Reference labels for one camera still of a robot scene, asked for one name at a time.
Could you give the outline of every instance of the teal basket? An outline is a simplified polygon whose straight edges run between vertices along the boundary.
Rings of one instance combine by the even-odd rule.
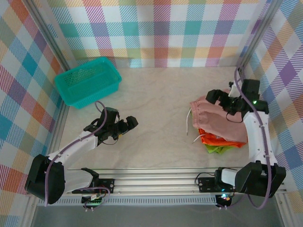
[[[56,76],[55,84],[64,102],[80,109],[117,91],[121,80],[114,65],[101,57]]]

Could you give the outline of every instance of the black mounting bracket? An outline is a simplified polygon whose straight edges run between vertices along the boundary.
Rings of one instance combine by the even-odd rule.
[[[114,179],[99,179],[98,184],[99,184],[99,187],[108,188],[111,194],[114,192],[114,187],[115,187],[115,180]],[[104,193],[107,194],[107,191],[105,189],[101,189],[101,190],[99,190],[99,192],[101,192],[102,194],[104,194]],[[83,191],[74,190],[72,193],[73,194],[74,193],[83,193]],[[89,201],[88,204],[86,205],[86,208],[90,209],[90,208],[93,208],[93,207],[96,207],[96,206],[100,205],[100,203],[102,203],[102,200],[103,200],[103,197],[100,197],[100,198],[97,198],[97,199],[94,199],[94,200],[91,201],[90,196],[82,196],[81,203],[84,204],[85,202]]]
[[[115,187],[115,180],[110,178],[110,179],[100,179],[99,174],[91,169],[88,168],[82,168],[81,170],[90,173],[93,176],[93,179],[89,185],[89,188],[92,187],[105,187],[108,188],[110,193],[114,192],[114,187]],[[72,194],[95,194],[95,193],[105,193],[106,190],[101,189],[89,189],[89,190],[79,190],[76,189],[72,191]]]
[[[199,192],[233,192],[233,188],[230,185],[221,189],[215,184],[214,177],[200,177],[198,178]]]
[[[229,207],[232,204],[232,198],[229,200],[223,199],[221,195],[216,195],[217,207]]]

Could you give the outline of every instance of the white cable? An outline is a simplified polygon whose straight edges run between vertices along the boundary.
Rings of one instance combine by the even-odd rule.
[[[201,136],[205,136],[205,134],[199,135],[199,136],[194,140],[194,142],[195,142],[197,139],[199,139]]]
[[[189,112],[186,117],[186,135],[188,135],[188,116],[189,116],[190,112],[191,112],[191,108],[189,109]]]

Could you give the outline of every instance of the green cloth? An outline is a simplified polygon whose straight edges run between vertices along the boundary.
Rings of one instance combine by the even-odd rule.
[[[206,146],[208,153],[217,152],[218,154],[223,154],[225,151],[234,148],[232,146],[212,146],[208,144],[204,145]]]

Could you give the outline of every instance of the beige floor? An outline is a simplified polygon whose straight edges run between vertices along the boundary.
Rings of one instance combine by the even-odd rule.
[[[139,125],[114,146],[101,144],[86,153],[73,167],[166,168],[237,167],[248,162],[248,146],[223,155],[208,154],[197,140],[198,131],[186,115],[189,102],[212,89],[227,88],[234,67],[119,69],[123,78],[119,90],[101,99],[119,110],[121,118],[134,116]],[[61,145],[75,139],[83,128],[100,116],[93,104],[69,109]]]

